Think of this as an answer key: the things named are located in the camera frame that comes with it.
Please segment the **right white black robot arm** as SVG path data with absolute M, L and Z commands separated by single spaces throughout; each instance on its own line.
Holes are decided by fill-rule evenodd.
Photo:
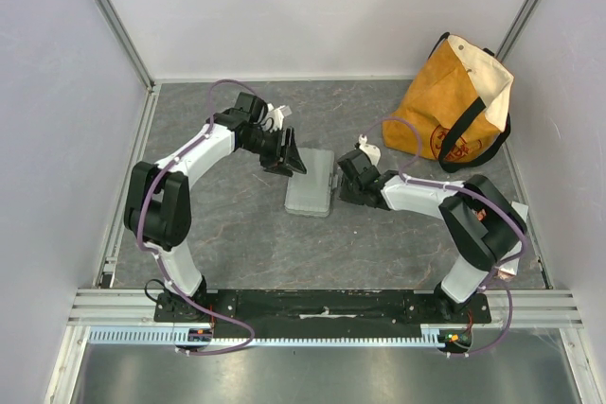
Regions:
M 444 322 L 463 316 L 496 269 L 516 260 L 527 246 L 525 218 L 484 175 L 439 182 L 395 170 L 381 173 L 361 149 L 346 153 L 337 164 L 342 171 L 342 201 L 444 221 L 459 253 L 434 290 L 434 311 Z

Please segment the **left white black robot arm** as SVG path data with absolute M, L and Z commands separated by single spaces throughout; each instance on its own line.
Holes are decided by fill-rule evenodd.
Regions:
M 265 171 L 292 177 L 306 174 L 294 128 L 283 125 L 292 113 L 253 94 L 239 93 L 233 107 L 209 117 L 181 148 L 131 171 L 124 209 L 125 228 L 138 247 L 152 254 L 167 287 L 178 294 L 175 309 L 186 320 L 205 317 L 205 279 L 196 268 L 187 236 L 192 225 L 191 188 L 222 159 L 239 149 L 256 154 Z

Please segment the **grey plastic tool case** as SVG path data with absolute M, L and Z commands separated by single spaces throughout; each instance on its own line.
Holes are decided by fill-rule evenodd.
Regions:
M 290 215 L 325 218 L 330 214 L 332 191 L 337 183 L 334 152 L 303 148 L 299 154 L 307 173 L 290 178 L 285 210 Z

